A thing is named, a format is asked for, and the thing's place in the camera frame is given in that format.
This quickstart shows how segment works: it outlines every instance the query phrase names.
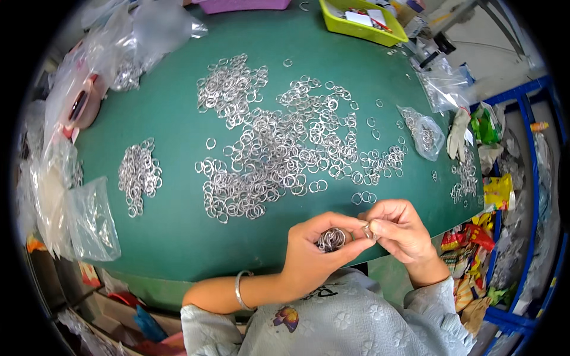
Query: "person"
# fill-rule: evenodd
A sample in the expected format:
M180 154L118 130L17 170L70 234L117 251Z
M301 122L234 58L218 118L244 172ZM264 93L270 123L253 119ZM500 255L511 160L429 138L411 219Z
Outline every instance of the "person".
M363 231L367 224L377 242ZM315 242L332 227L353 240L323 253ZM403 308L362 272L339 269L375 243L408 271L414 290ZM242 340L231 314L244 308L257 310ZM378 201L358 218L326 212L293 226L281 273L200 281L184 295L181 321L188 355L456 356L474 344L455 312L449 270L406 200Z

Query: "woman's left hand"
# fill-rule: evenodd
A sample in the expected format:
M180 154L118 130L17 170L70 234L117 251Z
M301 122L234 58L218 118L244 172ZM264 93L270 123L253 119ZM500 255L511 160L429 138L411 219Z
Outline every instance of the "woman's left hand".
M376 244L362 231L366 221L335 212L326 212L289 229L285 266L278 277L280 291L286 299L295 300L321 286L337 269L357 258L362 251ZM337 227L347 241L339 250L322 253L315 242L326 230Z

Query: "forearm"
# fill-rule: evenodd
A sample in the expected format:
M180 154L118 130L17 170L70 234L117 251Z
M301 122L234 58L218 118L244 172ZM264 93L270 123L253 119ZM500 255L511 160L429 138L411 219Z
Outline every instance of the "forearm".
M439 258L435 248L430 257L423 261L404 264L414 289L439 283L449 277L447 265Z
M279 288L279 275L242 276L239 292L249 308L290 301L283 295L283 288ZM216 314L242 309L235 296L235 277L212 278L194 284L182 300L182 306L190 304Z

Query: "yellow-green plastic basket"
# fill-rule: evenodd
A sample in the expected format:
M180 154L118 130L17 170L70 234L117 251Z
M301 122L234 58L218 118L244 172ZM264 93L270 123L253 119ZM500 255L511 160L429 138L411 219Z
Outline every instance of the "yellow-green plastic basket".
M343 35L354 36L369 41L383 44L384 46L391 47L398 42L407 42L408 36L404 33L404 29L392 14L380 6L374 5L365 0L319 0L321 9L323 10L324 23L327 25L327 30L336 32ZM392 33L387 31L380 31L374 27L364 26L356 22L348 21L338 18L328 11L326 2L336 7L341 11L348 10L353 7L357 10L361 9L376 9L382 10L386 25L392 30Z

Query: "storage shelf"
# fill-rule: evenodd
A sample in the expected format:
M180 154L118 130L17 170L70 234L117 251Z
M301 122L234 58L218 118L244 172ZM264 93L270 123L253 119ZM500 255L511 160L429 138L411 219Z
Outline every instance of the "storage shelf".
M522 118L523 118L526 136L528 139L528 144L529 144L529 149L530 149L531 164L532 164L532 177L531 177L532 189L531 190L529 189L529 193L532 192L532 196L533 196L533 200L532 200L532 225L531 225L532 228L531 228L531 234L530 234L530 238L529 238L528 251L526 253L526 258L525 258L525 262L524 262L523 273L522 273L521 279L519 281L519 285L518 285L518 288L516 291L516 295L514 297L514 300L511 304L509 310L501 310L501 309L498 309L498 308L492 306L492 307L488 308L486 315L484 317L487 322L495 324L502 333L509 333L509 334L519 333L521 335L520 340L518 340L518 343L514 347L512 354L517 354L518 352L520 352L524 348L524 345L528 341L529 337L532 335L532 333L534 331L534 327L536 326L540 316L549 307L550 302L552 300L552 296L556 292L557 285L559 284L556 281L557 281L559 274L562 270L562 266L564 263L564 254L565 254L565 250L566 250L567 245L568 245L568 235L567 234L561 234L559 242L556 244L557 246L551 246L551 248L557 248L555 259L554 259L553 263L551 264L551 265L554 265L555 267L554 267L554 271L551 273L552 278L551 278L550 285L549 285L548 289L545 290L545 294L543 294L544 300L542 302L541 309L539 310L538 314L536 315L536 318L528 318L525 316L519 316L519 315L513 314L513 310L515 309L517 302L519 301L520 295L521 295L522 290L523 290L524 282L527 278L528 269L530 267L532 258L534 256L536 227L538 224L538 201L539 201L538 162L536 160L534 138L533 138L533 134L532 134L531 129L530 129L530 124L535 122L535 118L534 118L534 115L533 115L533 112L531 109L531 102L532 102L531 100L532 99L529 100L529 98L527 97L527 93L535 91L535 90L540 89L540 88L543 88L541 93L542 93L542 95L545 94L544 99L549 100L551 107L553 108L553 111L554 111L553 115L555 115L556 126L557 126L556 130L557 130L557 133L559 136L559 142L562 145L564 145L566 143L566 140L567 140L567 133L565 131L565 125L564 125L563 118L561 117L561 111L559 109L559 102L558 102L556 92L555 92L554 87L553 87L553 82L549 76L538 78L538 79L533 80L529 83L523 84L519 87L513 88L507 92L498 94L492 98L489 98L488 100L485 100L485 102L490 104L490 105L499 104L499 103L502 103L504 101L512 100L512 99L516 100L516 103L520 109L520 113L521 113ZM471 111L476 109L476 107L477 106L474 105L471 108ZM494 170L495 170L495 175L498 176L499 175L498 174L498 167L497 167L496 163L494 165ZM557 174L553 173L552 176L553 176L553 179L556 179ZM499 237L500 237L501 213L502 212L498 211L496 218L495 218L495 234L494 234L495 242L497 242ZM497 257L496 252L492 251L491 256L490 256L489 269L488 269L487 275L486 275L487 283L489 283L491 280L492 272L493 272L493 269L495 267L496 257ZM487 349L485 350L483 355L487 355L491 351L491 349L493 348L493 346L497 342L499 336L500 336L500 333L497 333L497 335L493 338L493 340L487 346Z

